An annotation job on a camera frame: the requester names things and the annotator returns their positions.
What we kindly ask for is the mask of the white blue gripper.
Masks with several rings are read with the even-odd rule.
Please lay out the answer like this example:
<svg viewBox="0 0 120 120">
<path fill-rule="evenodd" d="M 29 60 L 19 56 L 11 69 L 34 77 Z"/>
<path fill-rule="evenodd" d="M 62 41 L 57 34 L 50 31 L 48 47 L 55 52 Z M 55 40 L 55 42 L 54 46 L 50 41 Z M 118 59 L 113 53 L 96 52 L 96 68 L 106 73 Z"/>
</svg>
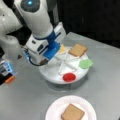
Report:
<svg viewBox="0 0 120 120">
<path fill-rule="evenodd" d="M 60 42 L 65 36 L 66 32 L 62 23 L 59 23 L 47 37 L 36 39 L 30 36 L 26 43 L 26 54 L 30 63 L 35 66 L 47 64 L 59 51 Z"/>
</svg>

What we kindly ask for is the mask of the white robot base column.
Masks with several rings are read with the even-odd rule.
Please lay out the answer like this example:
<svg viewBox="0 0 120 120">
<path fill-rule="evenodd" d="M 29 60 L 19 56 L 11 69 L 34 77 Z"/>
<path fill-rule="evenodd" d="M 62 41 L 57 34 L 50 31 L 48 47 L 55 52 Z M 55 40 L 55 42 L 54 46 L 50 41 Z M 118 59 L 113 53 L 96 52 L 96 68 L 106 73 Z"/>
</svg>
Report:
<svg viewBox="0 0 120 120">
<path fill-rule="evenodd" d="M 20 29 L 21 24 L 13 11 L 4 3 L 0 3 L 0 45 L 6 58 L 15 66 L 21 66 L 25 62 L 23 50 L 16 37 L 11 33 Z"/>
</svg>

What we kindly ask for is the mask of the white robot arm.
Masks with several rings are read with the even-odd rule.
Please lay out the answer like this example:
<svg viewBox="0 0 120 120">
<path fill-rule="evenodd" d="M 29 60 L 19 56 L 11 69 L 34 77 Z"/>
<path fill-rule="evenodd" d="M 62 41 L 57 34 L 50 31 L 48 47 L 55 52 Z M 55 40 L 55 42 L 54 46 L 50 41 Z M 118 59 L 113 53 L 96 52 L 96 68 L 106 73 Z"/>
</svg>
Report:
<svg viewBox="0 0 120 120">
<path fill-rule="evenodd" d="M 47 0 L 15 0 L 14 5 L 23 25 L 31 31 L 26 43 L 30 63 L 35 66 L 47 64 L 60 50 L 60 42 L 66 36 L 61 22 L 56 27 L 50 22 L 48 11 L 53 3 Z"/>
</svg>

